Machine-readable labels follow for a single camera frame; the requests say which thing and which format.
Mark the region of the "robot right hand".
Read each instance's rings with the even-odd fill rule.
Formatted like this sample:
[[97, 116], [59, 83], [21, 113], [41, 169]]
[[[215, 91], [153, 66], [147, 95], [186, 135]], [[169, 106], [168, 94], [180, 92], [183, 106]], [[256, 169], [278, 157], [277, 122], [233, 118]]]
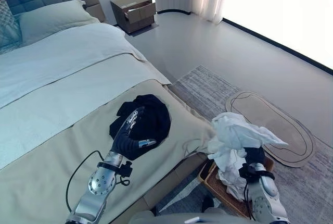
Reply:
[[262, 147], [259, 147], [259, 148], [245, 147], [245, 151], [246, 151], [247, 155], [245, 156], [246, 162], [242, 165], [243, 167], [249, 166], [251, 164], [264, 165], [265, 152]]

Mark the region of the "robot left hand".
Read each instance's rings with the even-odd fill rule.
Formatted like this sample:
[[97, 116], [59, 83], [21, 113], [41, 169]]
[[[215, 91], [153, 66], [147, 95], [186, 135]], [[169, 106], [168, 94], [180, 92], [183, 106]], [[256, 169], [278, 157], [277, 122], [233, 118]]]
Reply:
[[145, 108], [136, 108], [130, 115], [124, 120], [119, 131], [117, 132], [111, 151], [118, 153], [128, 160], [134, 161], [149, 150], [153, 149], [157, 145], [155, 139], [134, 140], [130, 137], [130, 133], [133, 127], [138, 123], [141, 116], [144, 113]]

